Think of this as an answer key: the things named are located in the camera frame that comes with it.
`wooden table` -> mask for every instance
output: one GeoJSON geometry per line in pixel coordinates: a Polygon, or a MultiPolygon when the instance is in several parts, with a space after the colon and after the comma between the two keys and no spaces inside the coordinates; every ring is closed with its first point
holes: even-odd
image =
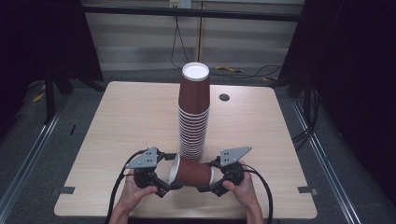
{"type": "MultiPolygon", "coordinates": [[[[178,84],[112,82],[93,118],[90,129],[66,180],[73,194],[61,194],[55,206],[58,216],[105,217],[110,192],[126,160],[138,150],[156,146],[163,152],[179,152],[178,84]]],[[[313,218],[317,210],[282,116],[274,91],[263,87],[211,86],[211,107],[200,162],[212,161],[222,149],[253,147],[244,156],[269,184],[274,198],[274,218],[313,218]],[[228,102],[219,99],[222,93],[228,102]]],[[[168,180],[171,161],[156,170],[168,180]]],[[[255,189],[268,216],[268,200],[262,182],[253,176],[255,189]]],[[[116,202],[120,197],[120,185],[116,202]]],[[[199,193],[195,188],[169,191],[163,198],[149,195],[132,212],[133,217],[245,218],[235,197],[226,193],[199,193]]]]}

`brown paper cup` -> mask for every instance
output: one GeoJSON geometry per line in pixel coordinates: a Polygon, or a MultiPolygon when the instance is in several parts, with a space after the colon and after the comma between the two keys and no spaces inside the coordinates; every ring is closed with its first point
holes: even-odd
{"type": "Polygon", "coordinates": [[[178,104],[187,114],[199,115],[210,105],[209,68],[203,63],[183,66],[178,104]]]}
{"type": "Polygon", "coordinates": [[[175,157],[169,175],[169,184],[174,181],[184,182],[188,187],[199,187],[211,184],[213,170],[207,165],[186,159],[180,155],[175,157]]]}

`black cable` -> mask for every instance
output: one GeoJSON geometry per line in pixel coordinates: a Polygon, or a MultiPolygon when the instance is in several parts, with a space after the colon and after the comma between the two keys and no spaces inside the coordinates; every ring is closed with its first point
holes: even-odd
{"type": "MultiPolygon", "coordinates": [[[[134,155],[132,155],[131,158],[128,159],[127,162],[125,162],[125,165],[128,164],[135,156],[142,154],[143,152],[145,152],[145,150],[140,150],[138,152],[136,152],[134,155]]],[[[122,181],[122,179],[126,176],[124,174],[125,172],[125,165],[122,167],[122,170],[120,172],[119,177],[116,180],[116,183],[114,184],[113,190],[111,191],[111,196],[110,196],[110,203],[108,205],[108,211],[107,211],[107,217],[106,217],[106,221],[105,224],[108,224],[110,222],[110,218],[111,218],[111,214],[113,213],[113,207],[114,207],[114,200],[116,198],[116,193],[117,193],[117,189],[119,188],[119,185],[122,181]]]]}
{"type": "Polygon", "coordinates": [[[175,17],[175,20],[176,20],[176,29],[175,29],[175,34],[174,34],[174,43],[172,45],[171,63],[172,63],[172,65],[174,67],[181,68],[181,67],[175,65],[175,63],[173,61],[174,53],[175,53],[175,44],[176,44],[176,36],[177,36],[177,34],[178,34],[178,36],[180,38],[181,46],[182,46],[183,51],[184,51],[184,57],[186,57],[187,63],[189,63],[190,61],[189,61],[189,57],[187,57],[186,49],[184,48],[183,38],[181,37],[180,29],[178,28],[178,19],[177,19],[177,17],[175,17]]]}
{"type": "Polygon", "coordinates": [[[309,120],[309,124],[310,124],[309,127],[307,127],[302,133],[292,138],[293,143],[297,143],[304,140],[299,146],[297,146],[296,151],[298,151],[304,145],[306,140],[308,140],[311,137],[311,134],[316,126],[318,120],[319,105],[320,105],[320,99],[316,91],[313,91],[312,105],[314,106],[314,117],[312,120],[309,120]]]}
{"type": "Polygon", "coordinates": [[[246,75],[246,74],[219,74],[219,73],[214,73],[214,72],[210,72],[209,75],[212,77],[229,77],[229,78],[250,78],[250,77],[267,77],[272,75],[273,73],[275,73],[277,70],[279,70],[282,67],[281,65],[265,65],[262,66],[255,74],[253,75],[246,75]],[[267,74],[263,74],[263,75],[259,75],[260,71],[263,68],[266,67],[276,67],[276,69],[270,73],[267,74]]]}
{"type": "Polygon", "coordinates": [[[267,196],[268,196],[268,219],[267,219],[267,224],[271,224],[274,216],[274,201],[272,198],[272,193],[270,190],[270,187],[268,186],[267,182],[265,182],[265,179],[260,175],[259,172],[257,172],[253,167],[249,165],[245,165],[249,167],[252,170],[244,170],[244,172],[252,173],[255,174],[256,176],[259,177],[259,179],[262,181],[262,184],[265,187],[265,190],[267,191],[267,196]]]}

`human hand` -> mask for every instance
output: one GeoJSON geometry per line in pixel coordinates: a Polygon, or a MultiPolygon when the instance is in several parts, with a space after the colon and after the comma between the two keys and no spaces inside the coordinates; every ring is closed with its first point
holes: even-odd
{"type": "Polygon", "coordinates": [[[124,209],[131,211],[140,203],[143,197],[157,191],[158,189],[154,186],[139,188],[134,182],[134,169],[131,169],[125,178],[125,185],[117,205],[121,205],[124,209]]]}
{"type": "Polygon", "coordinates": [[[131,169],[125,178],[125,185],[119,201],[113,209],[110,224],[128,223],[128,217],[131,211],[147,195],[156,193],[158,189],[154,186],[148,186],[144,189],[139,188],[134,182],[134,169],[131,169]]]}
{"type": "Polygon", "coordinates": [[[244,180],[236,186],[233,182],[225,180],[223,187],[231,191],[236,200],[247,209],[247,223],[263,223],[262,208],[257,199],[256,190],[254,189],[251,174],[244,172],[244,180]]]}

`small round object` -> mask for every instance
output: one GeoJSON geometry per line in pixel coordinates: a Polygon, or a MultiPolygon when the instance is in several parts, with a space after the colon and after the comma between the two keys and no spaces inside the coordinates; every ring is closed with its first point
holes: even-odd
{"type": "Polygon", "coordinates": [[[221,101],[224,101],[224,102],[230,100],[230,96],[229,96],[228,94],[225,94],[225,93],[221,94],[221,95],[219,96],[219,98],[220,98],[221,101]]]}

